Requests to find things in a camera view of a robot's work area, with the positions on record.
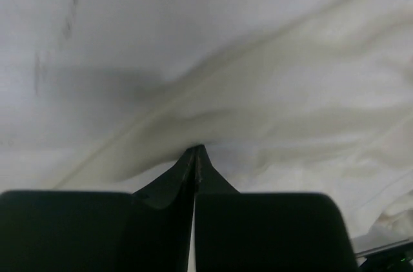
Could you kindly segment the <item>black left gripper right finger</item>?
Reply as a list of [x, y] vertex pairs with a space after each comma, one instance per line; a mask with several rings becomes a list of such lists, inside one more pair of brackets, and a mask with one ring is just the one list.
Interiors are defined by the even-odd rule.
[[343, 217], [327, 195], [241, 193], [196, 147], [198, 271], [357, 271]]

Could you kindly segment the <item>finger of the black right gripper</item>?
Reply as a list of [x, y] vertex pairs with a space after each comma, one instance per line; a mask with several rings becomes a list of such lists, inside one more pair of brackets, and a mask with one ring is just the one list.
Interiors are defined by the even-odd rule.
[[412, 272], [412, 238], [356, 253], [361, 271]]

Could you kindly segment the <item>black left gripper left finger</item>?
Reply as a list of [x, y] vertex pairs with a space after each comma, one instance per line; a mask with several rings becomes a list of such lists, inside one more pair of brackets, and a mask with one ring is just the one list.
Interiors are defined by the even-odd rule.
[[186, 271], [196, 149], [135, 193], [1, 195], [2, 271]]

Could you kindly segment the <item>white t shirt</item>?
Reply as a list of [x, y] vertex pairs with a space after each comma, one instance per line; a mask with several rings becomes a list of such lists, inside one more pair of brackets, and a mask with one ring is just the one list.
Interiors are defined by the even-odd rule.
[[412, 235], [412, 0], [339, 0], [208, 58], [54, 189], [128, 189], [196, 144], [238, 189], [321, 191]]

